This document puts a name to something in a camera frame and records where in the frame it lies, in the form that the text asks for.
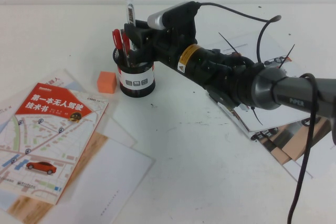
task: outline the black pen holder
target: black pen holder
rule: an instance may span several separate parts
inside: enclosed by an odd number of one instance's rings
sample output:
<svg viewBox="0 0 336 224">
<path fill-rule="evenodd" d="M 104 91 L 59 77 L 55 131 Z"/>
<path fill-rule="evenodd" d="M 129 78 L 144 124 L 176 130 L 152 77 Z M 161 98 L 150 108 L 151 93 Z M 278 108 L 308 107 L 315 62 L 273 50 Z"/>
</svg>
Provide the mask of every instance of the black pen holder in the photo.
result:
<svg viewBox="0 0 336 224">
<path fill-rule="evenodd" d="M 125 95 L 139 98 L 152 93 L 155 88 L 153 61 L 127 67 L 117 49 L 113 51 L 113 59 L 118 66 L 120 89 Z"/>
</svg>

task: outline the warning label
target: warning label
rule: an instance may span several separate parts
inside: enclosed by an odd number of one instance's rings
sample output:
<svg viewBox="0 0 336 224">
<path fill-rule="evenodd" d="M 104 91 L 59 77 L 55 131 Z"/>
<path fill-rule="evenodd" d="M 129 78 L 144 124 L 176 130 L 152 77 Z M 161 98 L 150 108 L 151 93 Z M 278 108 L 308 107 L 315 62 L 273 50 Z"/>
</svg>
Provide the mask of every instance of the warning label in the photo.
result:
<svg viewBox="0 0 336 224">
<path fill-rule="evenodd" d="M 201 47 L 197 44 L 192 44 L 190 46 L 188 46 L 184 52 L 181 54 L 180 60 L 178 61 L 177 64 L 177 70 L 184 73 L 185 72 L 185 66 L 187 65 L 191 55 L 193 55 L 193 53 L 200 49 Z"/>
</svg>

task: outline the paper sheet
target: paper sheet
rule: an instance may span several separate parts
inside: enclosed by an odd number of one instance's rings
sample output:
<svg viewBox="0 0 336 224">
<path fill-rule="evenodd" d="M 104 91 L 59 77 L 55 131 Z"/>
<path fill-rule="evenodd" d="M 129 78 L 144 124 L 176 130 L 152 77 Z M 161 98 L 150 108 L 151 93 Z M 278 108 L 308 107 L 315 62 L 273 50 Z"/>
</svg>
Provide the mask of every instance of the paper sheet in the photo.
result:
<svg viewBox="0 0 336 224">
<path fill-rule="evenodd" d="M 108 140 L 40 223 L 112 223 L 152 162 Z"/>
</svg>

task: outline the orange eraser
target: orange eraser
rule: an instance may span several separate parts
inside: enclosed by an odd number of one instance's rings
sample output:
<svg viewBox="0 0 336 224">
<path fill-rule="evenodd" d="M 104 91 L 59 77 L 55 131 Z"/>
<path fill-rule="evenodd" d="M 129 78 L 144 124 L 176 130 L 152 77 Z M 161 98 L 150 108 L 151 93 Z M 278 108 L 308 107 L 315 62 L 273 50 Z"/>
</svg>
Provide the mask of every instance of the orange eraser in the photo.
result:
<svg viewBox="0 0 336 224">
<path fill-rule="evenodd" d="M 97 80 L 97 87 L 100 93 L 113 94 L 117 86 L 116 73 L 101 71 Z"/>
</svg>

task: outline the book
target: book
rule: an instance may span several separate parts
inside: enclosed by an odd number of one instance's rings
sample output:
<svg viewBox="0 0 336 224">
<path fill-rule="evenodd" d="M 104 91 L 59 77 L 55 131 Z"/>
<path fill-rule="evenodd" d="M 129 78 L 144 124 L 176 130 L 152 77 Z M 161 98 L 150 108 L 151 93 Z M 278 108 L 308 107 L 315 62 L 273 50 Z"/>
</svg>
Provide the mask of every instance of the book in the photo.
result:
<svg viewBox="0 0 336 224">
<path fill-rule="evenodd" d="M 107 105 L 38 83 L 0 133 L 0 188 L 56 204 Z"/>
</svg>

